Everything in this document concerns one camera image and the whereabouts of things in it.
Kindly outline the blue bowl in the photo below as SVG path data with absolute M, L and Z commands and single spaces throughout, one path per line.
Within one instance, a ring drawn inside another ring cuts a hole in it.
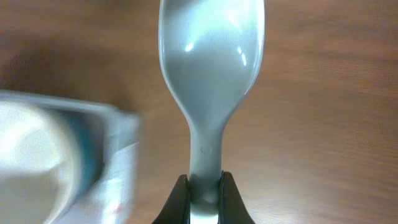
M 80 152 L 82 171 L 77 195 L 80 198 L 100 178 L 103 170 L 103 147 L 100 146 L 103 137 L 102 134 L 98 135 L 98 131 L 101 131 L 98 125 L 101 123 L 94 116 L 77 111 L 61 112 L 61 117 L 69 125 Z

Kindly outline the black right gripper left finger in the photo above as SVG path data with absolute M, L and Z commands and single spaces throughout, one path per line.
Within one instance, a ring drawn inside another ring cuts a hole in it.
M 180 175 L 153 224 L 189 224 L 190 188 L 186 174 Z

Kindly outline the cream bowl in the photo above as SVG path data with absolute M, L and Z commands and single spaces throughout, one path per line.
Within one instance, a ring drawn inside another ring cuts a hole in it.
M 59 114 L 1 102 L 1 223 L 53 223 L 78 195 L 81 168 Z

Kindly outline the white plastic spoon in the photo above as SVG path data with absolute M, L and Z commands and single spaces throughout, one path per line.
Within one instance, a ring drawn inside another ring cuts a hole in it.
M 262 63 L 263 0 L 162 0 L 159 60 L 190 129 L 191 223 L 220 219 L 223 132 Z

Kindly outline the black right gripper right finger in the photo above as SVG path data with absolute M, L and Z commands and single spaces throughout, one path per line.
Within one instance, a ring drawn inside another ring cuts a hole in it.
M 223 171 L 218 205 L 219 224 L 254 224 L 241 198 L 233 175 Z

